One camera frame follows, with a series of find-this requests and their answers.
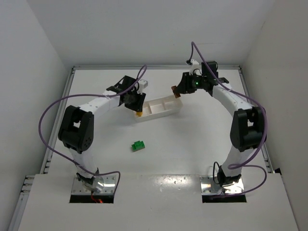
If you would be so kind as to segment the green lego brick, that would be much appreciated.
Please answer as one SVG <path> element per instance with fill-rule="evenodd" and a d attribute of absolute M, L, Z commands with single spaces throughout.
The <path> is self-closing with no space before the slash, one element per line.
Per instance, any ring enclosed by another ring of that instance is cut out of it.
<path fill-rule="evenodd" d="M 135 147 L 135 150 L 138 151 L 138 150 L 144 149 L 145 144 L 143 141 L 136 141 L 134 142 L 134 147 Z"/>
<path fill-rule="evenodd" d="M 136 152 L 136 151 L 139 151 L 142 148 L 142 145 L 140 143 L 134 143 L 134 144 L 132 144 L 131 147 L 132 147 L 132 151 Z"/>

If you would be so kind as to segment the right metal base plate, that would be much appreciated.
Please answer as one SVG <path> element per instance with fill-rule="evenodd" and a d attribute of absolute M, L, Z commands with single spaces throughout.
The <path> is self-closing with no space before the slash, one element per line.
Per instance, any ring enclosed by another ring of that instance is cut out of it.
<path fill-rule="evenodd" d="M 234 195 L 244 192 L 242 178 L 240 178 L 237 182 L 233 181 L 230 184 L 224 184 L 222 186 L 220 186 L 218 183 L 215 183 L 215 180 L 217 180 L 216 176 L 200 176 L 202 196 Z"/>

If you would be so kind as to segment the metal base plate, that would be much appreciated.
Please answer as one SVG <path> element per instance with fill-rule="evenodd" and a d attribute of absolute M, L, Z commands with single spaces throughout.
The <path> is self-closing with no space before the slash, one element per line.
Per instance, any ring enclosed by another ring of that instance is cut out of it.
<path fill-rule="evenodd" d="M 218 183 L 215 183 L 215 180 L 217 180 L 216 176 L 200 176 L 202 196 L 234 195 L 244 192 L 242 178 L 240 178 L 237 182 L 233 181 L 230 184 L 224 184 L 222 186 L 220 186 Z"/>
<path fill-rule="evenodd" d="M 78 180 L 77 177 L 73 180 L 72 195 L 99 195 L 110 196 L 115 192 L 116 176 L 101 176 L 94 178 L 93 183 L 85 183 Z"/>

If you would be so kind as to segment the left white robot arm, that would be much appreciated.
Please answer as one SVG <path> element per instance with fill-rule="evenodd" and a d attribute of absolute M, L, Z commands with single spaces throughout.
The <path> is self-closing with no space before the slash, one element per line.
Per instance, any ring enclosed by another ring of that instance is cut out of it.
<path fill-rule="evenodd" d="M 104 179 L 99 175 L 91 145 L 94 140 L 94 122 L 110 110 L 124 105 L 137 113 L 142 112 L 148 81 L 124 76 L 115 85 L 108 87 L 103 97 L 96 97 L 80 106 L 66 108 L 58 138 L 71 153 L 77 167 L 77 178 L 85 188 L 100 193 Z"/>

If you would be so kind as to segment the white three-compartment tray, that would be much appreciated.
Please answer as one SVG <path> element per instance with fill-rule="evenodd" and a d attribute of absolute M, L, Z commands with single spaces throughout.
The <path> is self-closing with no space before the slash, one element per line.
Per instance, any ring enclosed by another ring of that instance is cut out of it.
<path fill-rule="evenodd" d="M 137 117 L 134 111 L 133 114 L 137 122 L 145 122 L 178 113 L 182 107 L 183 103 L 180 98 L 175 98 L 174 95 L 170 95 L 145 101 L 143 103 L 141 117 Z"/>

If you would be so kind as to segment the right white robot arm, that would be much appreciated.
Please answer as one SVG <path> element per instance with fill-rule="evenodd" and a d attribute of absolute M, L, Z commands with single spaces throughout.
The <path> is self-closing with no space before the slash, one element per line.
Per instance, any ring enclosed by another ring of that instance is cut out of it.
<path fill-rule="evenodd" d="M 266 139 L 264 109 L 245 101 L 244 95 L 234 91 L 229 81 L 218 76 L 215 61 L 198 63 L 189 59 L 190 70 L 182 74 L 177 86 L 172 87 L 176 97 L 205 90 L 219 101 L 232 116 L 231 150 L 225 162 L 218 167 L 217 181 L 220 186 L 238 182 L 242 168 L 254 159 Z"/>

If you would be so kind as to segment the brown lego plate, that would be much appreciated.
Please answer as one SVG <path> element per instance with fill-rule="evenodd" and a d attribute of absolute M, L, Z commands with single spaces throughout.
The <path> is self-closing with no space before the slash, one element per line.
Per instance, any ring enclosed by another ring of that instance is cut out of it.
<path fill-rule="evenodd" d="M 172 86 L 171 90 L 172 90 L 172 93 L 174 94 L 175 98 L 181 97 L 180 93 L 177 92 L 177 86 Z"/>

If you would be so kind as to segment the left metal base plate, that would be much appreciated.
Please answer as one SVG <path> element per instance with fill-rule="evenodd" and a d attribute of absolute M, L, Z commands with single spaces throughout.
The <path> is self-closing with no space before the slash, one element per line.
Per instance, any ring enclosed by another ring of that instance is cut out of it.
<path fill-rule="evenodd" d="M 115 192 L 116 176 L 101 176 L 94 178 L 93 183 L 85 183 L 78 180 L 77 177 L 73 180 L 72 195 L 99 195 L 110 196 Z"/>

